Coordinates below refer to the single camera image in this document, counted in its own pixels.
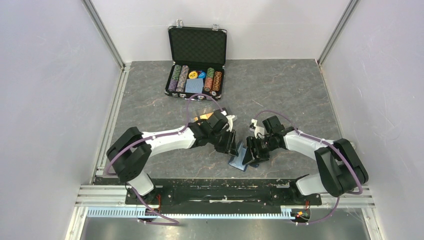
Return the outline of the blue leather card holder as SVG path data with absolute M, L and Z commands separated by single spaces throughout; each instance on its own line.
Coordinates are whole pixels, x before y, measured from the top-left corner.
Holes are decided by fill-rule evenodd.
M 252 168 L 259 167 L 259 165 L 243 165 L 242 164 L 242 161 L 246 153 L 246 146 L 244 146 L 244 143 L 242 141 L 240 141 L 237 144 L 237 150 L 238 150 L 238 156 L 232 156 L 230 160 L 228 161 L 228 164 L 231 167 L 241 170 L 242 172 L 245 172 L 249 166 Z

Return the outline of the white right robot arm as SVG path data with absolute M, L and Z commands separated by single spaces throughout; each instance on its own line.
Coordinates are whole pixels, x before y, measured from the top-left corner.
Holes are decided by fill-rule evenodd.
M 297 178 L 289 186 L 289 199 L 302 204 L 312 194 L 328 193 L 340 197 L 345 193 L 362 192 L 361 186 L 369 180 L 352 143 L 345 139 L 327 140 L 306 134 L 295 127 L 284 127 L 277 116 L 263 120 L 263 126 L 252 119 L 253 136 L 246 139 L 242 166 L 256 166 L 266 162 L 277 149 L 300 153 L 317 164 L 316 174 Z

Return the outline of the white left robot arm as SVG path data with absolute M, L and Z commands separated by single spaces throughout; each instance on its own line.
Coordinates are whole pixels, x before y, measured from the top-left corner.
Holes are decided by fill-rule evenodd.
M 137 127 L 130 127 L 107 150 L 109 165 L 104 172 L 108 174 L 113 169 L 121 182 L 128 183 L 138 192 L 140 200 L 151 204 L 157 198 L 157 190 L 144 171 L 148 159 L 161 153 L 207 144 L 213 145 L 216 152 L 238 156 L 233 129 L 236 119 L 236 115 L 218 109 L 207 119 L 188 122 L 172 130 L 141 132 Z

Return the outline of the clear acrylic card box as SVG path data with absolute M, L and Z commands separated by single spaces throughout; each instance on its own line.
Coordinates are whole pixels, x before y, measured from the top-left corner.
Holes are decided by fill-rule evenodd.
M 195 109 L 191 111 L 190 120 L 192 122 L 196 122 L 198 120 L 207 120 L 215 111 L 222 113 L 224 116 L 229 115 L 229 112 L 227 111 L 225 107 L 220 109 L 217 106 L 216 107 L 209 106 L 209 107 L 199 108 L 199 109 Z

